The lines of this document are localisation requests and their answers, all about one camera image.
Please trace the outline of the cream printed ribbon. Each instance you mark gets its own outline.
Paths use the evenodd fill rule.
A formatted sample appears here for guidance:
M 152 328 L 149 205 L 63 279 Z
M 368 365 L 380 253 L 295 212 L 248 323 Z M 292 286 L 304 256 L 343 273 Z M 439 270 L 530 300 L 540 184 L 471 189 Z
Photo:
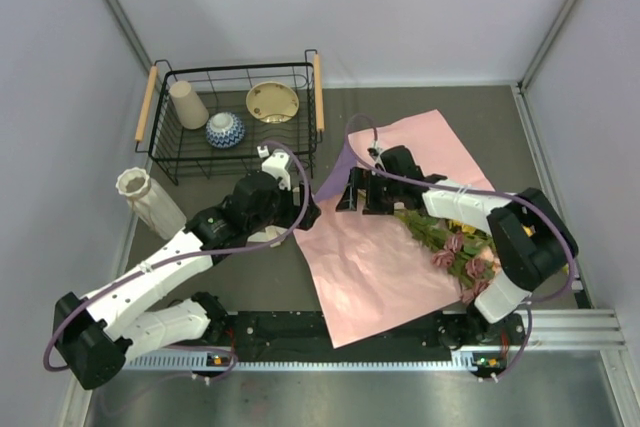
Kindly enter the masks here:
M 263 230 L 252 234 L 248 239 L 248 244 L 269 244 L 278 247 L 281 241 L 276 242 L 281 235 L 285 232 L 284 228 L 277 226 L 267 226 Z

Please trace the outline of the purple wrapping paper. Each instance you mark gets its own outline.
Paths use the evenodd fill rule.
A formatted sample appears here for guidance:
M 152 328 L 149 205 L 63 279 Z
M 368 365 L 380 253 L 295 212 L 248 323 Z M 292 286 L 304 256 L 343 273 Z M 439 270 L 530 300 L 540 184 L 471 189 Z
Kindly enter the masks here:
M 406 146 L 425 174 L 488 189 L 491 184 L 439 111 L 360 131 L 350 142 L 360 156 L 374 138 L 383 148 Z M 344 321 L 410 320 L 461 300 L 458 282 L 431 263 L 430 251 L 394 216 L 336 212 L 346 179 L 332 174 L 314 196 L 320 217 L 296 242 L 307 261 L 323 314 Z

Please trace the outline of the mixed flower bouquet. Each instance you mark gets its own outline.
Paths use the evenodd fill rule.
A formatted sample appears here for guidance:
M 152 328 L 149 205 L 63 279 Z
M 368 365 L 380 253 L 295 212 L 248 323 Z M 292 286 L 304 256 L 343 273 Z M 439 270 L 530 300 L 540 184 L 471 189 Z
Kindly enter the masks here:
M 486 232 L 416 210 L 401 209 L 395 217 L 431 252 L 431 263 L 458 282 L 464 304 L 475 300 L 502 271 L 494 239 Z

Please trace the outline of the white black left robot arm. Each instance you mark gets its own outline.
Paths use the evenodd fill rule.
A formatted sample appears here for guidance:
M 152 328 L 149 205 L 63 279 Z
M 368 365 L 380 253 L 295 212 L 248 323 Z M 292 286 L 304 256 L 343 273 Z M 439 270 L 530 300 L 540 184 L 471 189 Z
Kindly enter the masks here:
M 226 312 L 211 294 L 196 293 L 159 311 L 153 305 L 191 278 L 226 258 L 258 250 L 259 231 L 282 228 L 280 239 L 308 230 L 319 217 L 309 181 L 293 188 L 282 168 L 242 177 L 221 202 L 197 212 L 158 251 L 118 279 L 88 294 L 69 292 L 54 306 L 52 337 L 57 352 L 86 391 L 110 382 L 131 360 L 151 351 L 226 334 Z

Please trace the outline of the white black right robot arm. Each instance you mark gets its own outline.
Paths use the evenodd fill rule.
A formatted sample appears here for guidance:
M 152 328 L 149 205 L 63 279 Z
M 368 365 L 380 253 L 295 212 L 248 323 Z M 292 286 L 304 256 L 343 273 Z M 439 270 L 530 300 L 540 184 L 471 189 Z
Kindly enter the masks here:
M 492 341 L 503 318 L 533 302 L 533 292 L 563 267 L 575 275 L 579 247 L 542 191 L 508 194 L 426 176 L 405 146 L 369 152 L 373 165 L 348 165 L 336 209 L 354 211 L 363 199 L 365 215 L 399 215 L 427 244 L 432 264 L 457 277 L 474 340 Z

